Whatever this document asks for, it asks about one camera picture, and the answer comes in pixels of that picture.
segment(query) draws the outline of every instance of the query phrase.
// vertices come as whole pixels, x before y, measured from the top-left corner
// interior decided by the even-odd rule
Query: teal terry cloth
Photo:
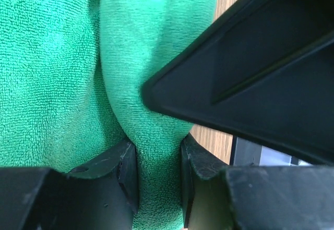
[[[178,145],[191,125],[148,111],[140,87],[210,25],[215,3],[0,0],[0,166],[66,172],[126,134],[134,229],[180,229]]]

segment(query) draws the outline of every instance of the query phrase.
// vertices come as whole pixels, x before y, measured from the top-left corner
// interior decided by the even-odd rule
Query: wood grain surface
[[[236,0],[217,0],[216,20],[225,12]],[[225,163],[230,162],[232,136],[213,129],[195,125],[191,130],[192,135],[199,144],[213,153]]]

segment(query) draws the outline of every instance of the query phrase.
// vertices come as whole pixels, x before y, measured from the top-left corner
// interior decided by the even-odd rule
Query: green towel
[[[178,145],[191,125],[148,111],[140,86],[210,25],[215,3],[0,0],[0,166],[66,172],[127,134],[134,229],[180,229]]]

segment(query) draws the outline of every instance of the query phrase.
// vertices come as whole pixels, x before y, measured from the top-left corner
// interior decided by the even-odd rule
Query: black object
[[[227,166],[191,136],[181,143],[185,227],[328,229],[334,168]]]
[[[334,0],[238,0],[145,83],[151,109],[334,163]]]
[[[138,211],[135,146],[124,139],[69,174],[0,168],[0,229],[125,230]]]

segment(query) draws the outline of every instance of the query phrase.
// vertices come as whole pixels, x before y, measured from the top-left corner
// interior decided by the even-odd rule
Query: wooden surface
[[[235,1],[236,0],[217,0],[217,7],[214,19],[217,19]],[[208,149],[223,162],[230,162],[232,145],[231,135],[198,125],[195,125],[192,128],[191,133],[199,144]]]

